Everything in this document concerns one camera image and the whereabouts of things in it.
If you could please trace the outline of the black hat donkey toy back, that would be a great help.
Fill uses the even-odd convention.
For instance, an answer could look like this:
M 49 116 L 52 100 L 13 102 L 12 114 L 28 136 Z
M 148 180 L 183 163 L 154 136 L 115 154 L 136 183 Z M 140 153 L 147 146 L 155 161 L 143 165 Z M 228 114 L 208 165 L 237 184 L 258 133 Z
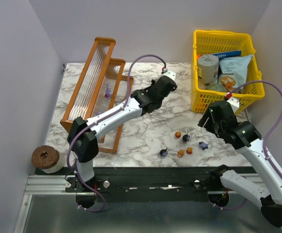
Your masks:
M 186 133 L 186 134 L 184 134 L 183 135 L 183 137 L 182 137 L 182 143 L 187 143 L 187 142 L 189 142 L 190 141 L 190 135 L 189 135 L 189 133 Z

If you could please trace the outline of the black hat donkey toy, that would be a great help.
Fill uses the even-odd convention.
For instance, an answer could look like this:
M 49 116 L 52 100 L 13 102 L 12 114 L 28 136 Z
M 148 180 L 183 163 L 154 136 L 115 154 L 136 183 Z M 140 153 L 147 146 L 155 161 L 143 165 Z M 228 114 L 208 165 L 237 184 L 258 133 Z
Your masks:
M 182 137 L 182 143 L 187 143 L 187 142 L 189 142 L 190 141 L 190 135 L 189 135 L 189 133 L 186 133 L 186 134 L 184 134 L 183 135 L 183 137 Z
M 168 155 L 168 149 L 165 148 L 165 149 L 161 149 L 160 152 L 159 152 L 159 155 L 160 157 L 166 157 Z

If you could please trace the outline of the black hat donkey toy front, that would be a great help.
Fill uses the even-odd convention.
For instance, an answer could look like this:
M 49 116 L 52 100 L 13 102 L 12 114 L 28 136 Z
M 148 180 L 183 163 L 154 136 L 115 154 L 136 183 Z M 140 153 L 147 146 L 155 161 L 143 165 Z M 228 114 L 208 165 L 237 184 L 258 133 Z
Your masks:
M 166 157 L 168 155 L 168 149 L 165 148 L 165 149 L 161 149 L 160 152 L 159 152 L 159 155 L 160 157 Z

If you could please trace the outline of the purple donkey red base toy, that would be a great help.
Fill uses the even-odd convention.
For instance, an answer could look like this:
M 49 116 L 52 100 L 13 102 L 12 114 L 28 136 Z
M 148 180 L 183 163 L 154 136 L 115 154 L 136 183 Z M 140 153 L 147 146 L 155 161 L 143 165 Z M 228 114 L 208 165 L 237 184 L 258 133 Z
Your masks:
M 109 85 L 110 85 L 110 83 L 106 84 L 106 90 L 105 90 L 105 95 L 104 95 L 104 97 L 107 98 L 107 99 L 111 99 L 111 97 L 112 97 L 112 90 L 111 90 Z

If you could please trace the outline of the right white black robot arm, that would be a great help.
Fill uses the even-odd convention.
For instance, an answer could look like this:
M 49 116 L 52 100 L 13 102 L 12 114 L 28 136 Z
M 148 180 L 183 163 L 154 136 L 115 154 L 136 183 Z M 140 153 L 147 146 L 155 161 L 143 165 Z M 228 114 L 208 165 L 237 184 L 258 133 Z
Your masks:
M 251 182 L 232 168 L 221 165 L 205 181 L 211 190 L 231 189 L 255 204 L 273 226 L 282 227 L 282 168 L 272 156 L 259 131 L 249 121 L 238 122 L 237 100 L 211 103 L 198 125 L 233 146 L 251 164 L 265 184 Z

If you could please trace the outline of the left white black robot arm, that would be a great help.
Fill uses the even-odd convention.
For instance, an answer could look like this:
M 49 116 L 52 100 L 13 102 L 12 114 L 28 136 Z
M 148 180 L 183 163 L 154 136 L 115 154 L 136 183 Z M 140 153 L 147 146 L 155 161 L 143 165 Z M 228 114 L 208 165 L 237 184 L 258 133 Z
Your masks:
M 149 87 L 134 91 L 123 103 L 95 117 L 84 120 L 77 117 L 71 126 L 67 141 L 68 152 L 77 157 L 76 174 L 84 182 L 94 177 L 93 159 L 99 153 L 98 141 L 109 131 L 125 122 L 149 114 L 162 105 L 162 101 L 177 88 L 176 73 L 168 70 Z

